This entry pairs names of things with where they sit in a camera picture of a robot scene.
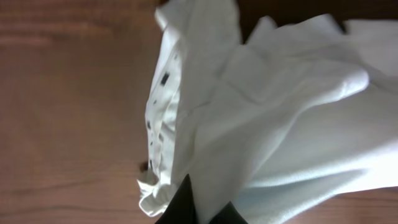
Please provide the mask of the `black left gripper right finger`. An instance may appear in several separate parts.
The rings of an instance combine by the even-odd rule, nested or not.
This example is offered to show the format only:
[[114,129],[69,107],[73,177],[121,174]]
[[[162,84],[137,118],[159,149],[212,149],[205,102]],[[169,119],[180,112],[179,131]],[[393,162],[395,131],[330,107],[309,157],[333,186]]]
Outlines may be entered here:
[[247,221],[238,213],[234,205],[229,202],[219,213],[217,213],[209,224],[248,224]]

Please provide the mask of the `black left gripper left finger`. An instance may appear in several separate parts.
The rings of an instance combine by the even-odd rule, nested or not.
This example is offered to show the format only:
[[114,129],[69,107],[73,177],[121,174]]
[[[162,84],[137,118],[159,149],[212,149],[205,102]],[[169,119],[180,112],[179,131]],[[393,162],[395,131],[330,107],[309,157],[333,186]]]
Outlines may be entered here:
[[187,174],[173,199],[155,224],[197,224],[190,176]]

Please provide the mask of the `white t-shirt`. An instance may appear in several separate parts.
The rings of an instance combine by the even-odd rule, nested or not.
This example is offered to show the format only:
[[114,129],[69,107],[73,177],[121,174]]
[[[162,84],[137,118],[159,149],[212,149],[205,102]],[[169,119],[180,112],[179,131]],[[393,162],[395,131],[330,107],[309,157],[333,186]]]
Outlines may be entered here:
[[190,176],[197,223],[231,202],[283,223],[338,194],[397,185],[397,22],[327,14],[242,42],[234,1],[169,1],[146,104],[139,206],[160,218]]

